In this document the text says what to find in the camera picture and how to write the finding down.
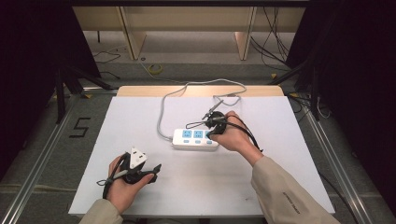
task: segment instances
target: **beige sleeve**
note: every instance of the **beige sleeve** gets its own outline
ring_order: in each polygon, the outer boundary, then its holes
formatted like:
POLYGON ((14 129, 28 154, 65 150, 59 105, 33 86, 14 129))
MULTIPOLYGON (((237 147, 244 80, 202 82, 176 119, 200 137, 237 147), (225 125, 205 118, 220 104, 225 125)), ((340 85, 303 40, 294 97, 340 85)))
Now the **beige sleeve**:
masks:
POLYGON ((339 223, 282 167, 268 157, 253 166, 251 185, 268 223, 339 223))
POLYGON ((99 199, 97 200, 87 214, 79 222, 80 224, 110 224, 110 223, 122 223, 122 217, 119 214, 117 208, 108 200, 99 199))

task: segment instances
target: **plug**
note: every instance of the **plug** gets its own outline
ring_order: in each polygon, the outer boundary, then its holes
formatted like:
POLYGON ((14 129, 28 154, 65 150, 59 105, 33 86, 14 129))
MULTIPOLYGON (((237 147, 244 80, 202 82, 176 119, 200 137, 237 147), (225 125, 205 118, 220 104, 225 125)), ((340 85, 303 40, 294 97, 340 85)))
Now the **plug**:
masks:
POLYGON ((148 157, 137 148, 132 147, 131 149, 131 160, 129 162, 130 169, 134 169, 136 166, 142 164, 148 159, 148 157))

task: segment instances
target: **white power strip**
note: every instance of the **white power strip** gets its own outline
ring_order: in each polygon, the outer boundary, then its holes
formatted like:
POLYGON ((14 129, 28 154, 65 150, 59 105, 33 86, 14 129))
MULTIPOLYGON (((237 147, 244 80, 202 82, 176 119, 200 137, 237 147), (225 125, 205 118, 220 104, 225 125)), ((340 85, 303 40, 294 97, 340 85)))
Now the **white power strip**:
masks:
POLYGON ((209 130, 176 129, 172 145, 175 149, 214 151, 219 143, 206 137, 209 130))

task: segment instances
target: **human hand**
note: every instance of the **human hand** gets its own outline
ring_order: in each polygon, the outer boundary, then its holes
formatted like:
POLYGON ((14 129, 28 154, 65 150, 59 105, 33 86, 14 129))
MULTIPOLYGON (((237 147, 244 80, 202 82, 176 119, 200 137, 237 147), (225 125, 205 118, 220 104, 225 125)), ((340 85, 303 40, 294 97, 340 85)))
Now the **human hand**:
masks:
MULTIPOLYGON (((230 111, 225 114, 225 118, 230 123, 246 128, 234 111, 230 111)), ((218 142, 230 151, 239 152, 252 166, 263 156, 262 153, 250 142, 246 133, 229 124, 227 124, 223 134, 211 134, 210 139, 218 142)))
MULTIPOLYGON (((113 162, 110 163, 108 167, 109 176, 116 167, 120 157, 121 156, 118 156, 113 162)), ((154 177, 154 174, 145 175, 139 182, 133 185, 126 183, 122 178, 118 178, 114 180, 113 184, 108 190, 107 199, 117 208, 121 215, 134 202, 134 197, 136 196, 137 192, 145 187, 152 177, 154 177)))

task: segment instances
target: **white tabletop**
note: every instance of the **white tabletop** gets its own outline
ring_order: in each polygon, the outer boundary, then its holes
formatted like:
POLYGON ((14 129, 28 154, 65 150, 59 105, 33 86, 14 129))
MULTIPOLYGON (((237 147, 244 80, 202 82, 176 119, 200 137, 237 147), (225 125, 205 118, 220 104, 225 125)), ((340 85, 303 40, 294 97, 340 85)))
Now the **white tabletop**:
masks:
MULTIPOLYGON (((214 152, 183 151, 157 134, 161 97, 114 97, 90 161, 81 179, 69 214, 83 216, 102 197, 108 165, 131 147, 148 156, 143 170, 158 164, 156 183, 139 191, 124 213, 136 217, 261 217, 262 210, 250 185, 252 168, 235 152, 219 147, 214 152)), ((233 102, 235 98, 226 98, 233 102)), ((170 97, 165 100, 162 130, 200 121, 218 101, 212 97, 170 97)), ((221 105, 223 113, 234 110, 253 132, 264 155, 271 157, 321 204, 334 213, 315 164, 287 97, 244 97, 235 106, 221 105)))

